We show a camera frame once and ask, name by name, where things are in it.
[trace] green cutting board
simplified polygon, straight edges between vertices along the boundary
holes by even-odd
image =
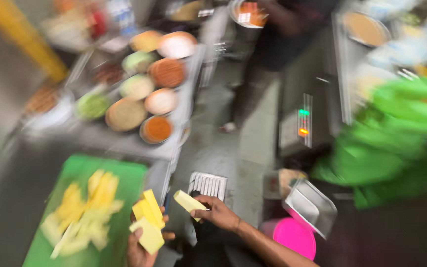
[[[124,206],[110,220],[110,241],[101,252],[90,246],[81,252],[68,257],[59,256],[52,260],[50,254],[54,249],[44,235],[38,230],[32,240],[23,267],[122,267],[125,262],[125,252],[130,225],[129,215],[133,203],[139,198],[143,189],[144,175],[148,168],[145,165],[116,160],[94,158],[86,155],[72,155],[62,167],[56,185],[49,196],[47,207],[39,225],[45,217],[53,212],[61,203],[66,188],[77,182],[83,198],[87,198],[87,181],[92,174],[103,169],[112,172],[120,179],[116,191],[116,199],[123,200]]]

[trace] green light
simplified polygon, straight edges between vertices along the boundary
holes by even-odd
[[[300,114],[302,114],[302,115],[309,116],[309,111],[304,110],[304,109],[300,109],[300,110],[299,110],[299,113],[300,113]]]

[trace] kitchen floor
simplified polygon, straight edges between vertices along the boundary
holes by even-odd
[[[223,85],[239,81],[241,73],[241,62],[219,62],[210,87],[199,94],[191,117],[191,135],[171,177],[170,220],[166,230],[174,231],[178,238],[191,244],[195,243],[195,234],[190,216],[173,200],[172,194],[179,189],[187,191],[190,175],[195,171],[227,177],[227,206],[255,227],[261,222],[263,174],[272,170],[274,164],[279,84],[272,84],[241,131],[221,133],[218,128],[228,120],[228,107],[234,95]],[[169,255],[163,248],[156,266],[173,266],[177,256]]]

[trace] pink lid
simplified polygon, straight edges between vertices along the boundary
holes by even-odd
[[[284,218],[276,224],[273,239],[302,256],[314,260],[316,255],[314,233],[293,218]]]

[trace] hand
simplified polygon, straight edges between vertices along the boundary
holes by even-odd
[[[206,203],[210,206],[210,210],[196,209],[191,211],[190,215],[194,218],[202,218],[215,224],[216,226],[230,231],[236,232],[240,226],[241,218],[231,211],[225,203],[218,197],[209,197],[200,195],[194,197],[201,203]]]
[[[276,0],[258,0],[258,8],[268,10],[273,3],[276,3]]]
[[[161,212],[164,214],[166,209],[160,207]],[[136,218],[134,217],[133,212],[130,215],[131,221],[134,222]],[[169,216],[163,216],[164,222],[169,221]],[[128,247],[126,249],[126,259],[128,262],[128,267],[152,267],[156,261],[157,252],[154,254],[149,254],[142,246],[139,244],[139,238],[143,235],[143,229],[139,228],[128,237]],[[173,240],[175,239],[175,234],[171,232],[163,232],[162,237],[164,240]]]

